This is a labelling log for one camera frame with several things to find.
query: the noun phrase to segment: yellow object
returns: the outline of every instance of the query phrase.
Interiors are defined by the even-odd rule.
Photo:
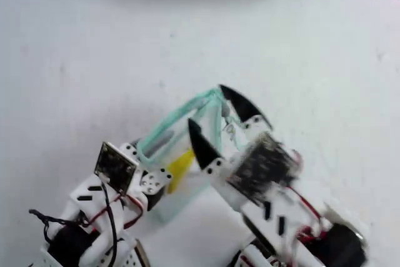
[[[168,194],[172,194],[178,188],[184,175],[192,165],[194,159],[193,150],[189,149],[182,154],[178,159],[169,164],[167,170],[172,174],[172,181],[168,186]]]

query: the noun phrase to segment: white table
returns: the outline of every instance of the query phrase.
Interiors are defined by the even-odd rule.
[[[26,266],[42,225],[103,140],[146,134],[217,83],[249,96],[305,174],[399,261],[400,0],[0,0],[0,264]],[[188,223],[190,218],[198,222]],[[155,267],[223,266],[247,229],[213,190],[135,230]],[[181,239],[170,241],[178,232]],[[195,263],[202,259],[202,264]]]

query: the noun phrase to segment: black cable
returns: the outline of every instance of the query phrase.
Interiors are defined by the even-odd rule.
[[[82,226],[84,228],[89,226],[88,223],[84,223],[83,221],[77,222],[77,221],[71,221],[71,220],[65,220],[65,219],[54,218],[54,217],[51,217],[51,216],[46,216],[46,215],[43,215],[42,213],[40,213],[36,209],[30,209],[29,210],[29,214],[35,215],[36,217],[38,217],[40,219],[40,221],[43,222],[43,224],[44,224],[44,228],[43,228],[44,239],[49,244],[51,243],[51,240],[50,240],[50,238],[48,236],[48,230],[49,230],[50,222],[59,223],[61,225],[70,225],[70,226],[78,225],[78,226]]]
[[[115,260],[117,258],[117,231],[115,229],[115,222],[114,222],[114,215],[113,215],[113,211],[110,207],[110,200],[108,199],[108,193],[107,193],[107,188],[106,185],[104,183],[101,183],[101,187],[104,191],[104,195],[106,197],[106,210],[107,210],[107,214],[108,217],[110,218],[110,223],[111,223],[111,229],[112,229],[112,256],[111,256],[111,260],[110,263],[108,264],[108,267],[113,267]]]

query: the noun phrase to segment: circuit board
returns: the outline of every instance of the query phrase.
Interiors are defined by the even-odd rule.
[[[265,132],[245,151],[227,181],[251,201],[263,202],[271,182],[283,184],[297,168],[297,163]]]
[[[97,161],[94,174],[105,176],[110,187],[125,195],[137,165],[113,145],[105,142],[101,146]]]

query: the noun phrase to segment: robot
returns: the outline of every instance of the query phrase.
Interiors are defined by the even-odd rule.
[[[244,147],[225,158],[195,121],[189,119],[188,129],[202,175],[253,233],[229,266],[361,267],[368,253],[363,224],[315,194],[314,183],[301,178],[301,155],[273,137],[271,123],[253,103],[220,89],[239,118],[223,109],[222,135],[232,142],[239,128]],[[45,239],[31,266],[150,266],[140,241],[126,230],[157,205],[172,179],[165,168],[147,170],[134,143],[103,143],[94,174],[69,195],[59,218],[29,210],[43,222]]]

